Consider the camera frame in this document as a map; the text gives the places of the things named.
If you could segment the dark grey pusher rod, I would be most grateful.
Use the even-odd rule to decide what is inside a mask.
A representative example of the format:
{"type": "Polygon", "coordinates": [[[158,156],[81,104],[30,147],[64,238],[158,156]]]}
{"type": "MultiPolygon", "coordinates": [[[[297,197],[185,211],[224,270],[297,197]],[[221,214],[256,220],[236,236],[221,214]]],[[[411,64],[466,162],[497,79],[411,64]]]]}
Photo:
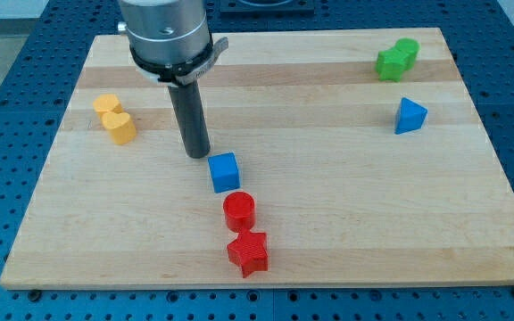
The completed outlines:
{"type": "Polygon", "coordinates": [[[168,89],[187,156],[193,159],[205,157],[211,144],[197,82],[168,86],[168,89]]]}

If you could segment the black clamp ring with bracket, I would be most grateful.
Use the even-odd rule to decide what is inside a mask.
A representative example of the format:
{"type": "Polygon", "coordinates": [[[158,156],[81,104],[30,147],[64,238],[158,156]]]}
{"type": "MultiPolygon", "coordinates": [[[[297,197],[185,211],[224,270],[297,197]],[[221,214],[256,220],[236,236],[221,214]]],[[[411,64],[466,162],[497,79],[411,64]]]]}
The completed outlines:
{"type": "Polygon", "coordinates": [[[194,58],[181,63],[158,64],[147,62],[130,46],[134,63],[143,76],[154,83],[171,83],[173,86],[189,85],[203,77],[217,62],[220,55],[228,49],[227,37],[222,37],[208,45],[194,58]]]}

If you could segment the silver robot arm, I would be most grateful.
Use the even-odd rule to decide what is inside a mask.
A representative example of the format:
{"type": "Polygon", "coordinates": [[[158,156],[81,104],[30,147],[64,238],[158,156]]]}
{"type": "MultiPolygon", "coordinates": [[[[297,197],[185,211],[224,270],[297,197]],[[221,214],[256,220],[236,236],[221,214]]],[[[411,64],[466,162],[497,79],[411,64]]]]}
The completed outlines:
{"type": "Polygon", "coordinates": [[[187,156],[200,159],[210,149],[198,79],[228,49],[215,40],[202,0],[120,0],[129,51],[145,77],[168,87],[187,156]]]}

